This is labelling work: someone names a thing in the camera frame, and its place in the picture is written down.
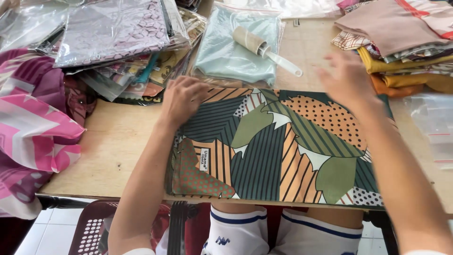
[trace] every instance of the teal fabric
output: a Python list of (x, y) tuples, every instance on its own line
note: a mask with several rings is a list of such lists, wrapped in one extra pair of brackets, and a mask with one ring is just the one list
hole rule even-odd
[(272, 85), (277, 65), (242, 47), (233, 40), (232, 34), (236, 27), (242, 26), (263, 38), (272, 52), (277, 53), (281, 23), (278, 14), (214, 3), (193, 68), (207, 76), (249, 83), (264, 80)]

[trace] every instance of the person's right hand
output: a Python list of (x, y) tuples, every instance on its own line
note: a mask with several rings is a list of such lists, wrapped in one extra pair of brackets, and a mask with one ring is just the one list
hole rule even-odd
[(323, 68), (316, 69), (330, 98), (352, 111), (376, 101), (371, 79), (359, 56), (340, 52), (329, 54), (324, 59), (329, 60), (335, 69), (335, 76)]
[(209, 85), (189, 76), (179, 76), (167, 84), (160, 119), (167, 128), (176, 131), (207, 97)]

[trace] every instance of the lint roller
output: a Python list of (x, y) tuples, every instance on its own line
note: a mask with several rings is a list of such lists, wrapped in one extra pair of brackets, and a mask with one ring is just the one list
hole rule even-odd
[(246, 47), (249, 51), (255, 53), (256, 55), (262, 56), (264, 59), (267, 57), (270, 58), (277, 65), (286, 69), (295, 76), (300, 77), (303, 75), (303, 72), (299, 67), (279, 55), (272, 53), (270, 51), (271, 46), (267, 45), (267, 42), (264, 41), (264, 39), (249, 32), (244, 27), (238, 26), (234, 29), (233, 40)]

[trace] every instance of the white shorts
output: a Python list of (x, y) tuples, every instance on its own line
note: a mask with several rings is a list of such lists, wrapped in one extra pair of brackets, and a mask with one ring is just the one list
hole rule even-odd
[(211, 207), (202, 255), (356, 255), (363, 229), (348, 229), (284, 209), (275, 248), (267, 244), (267, 211), (228, 214)]

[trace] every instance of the white tile floor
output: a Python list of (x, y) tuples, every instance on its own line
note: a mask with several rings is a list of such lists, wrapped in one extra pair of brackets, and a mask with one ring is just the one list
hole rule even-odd
[[(73, 198), (86, 202), (93, 199)], [(50, 209), (42, 211), (15, 255), (65, 255), (69, 252), (72, 237), (82, 209)], [(362, 240), (357, 255), (387, 255), (381, 229), (363, 222)], [(450, 220), (453, 231), (453, 220)]]

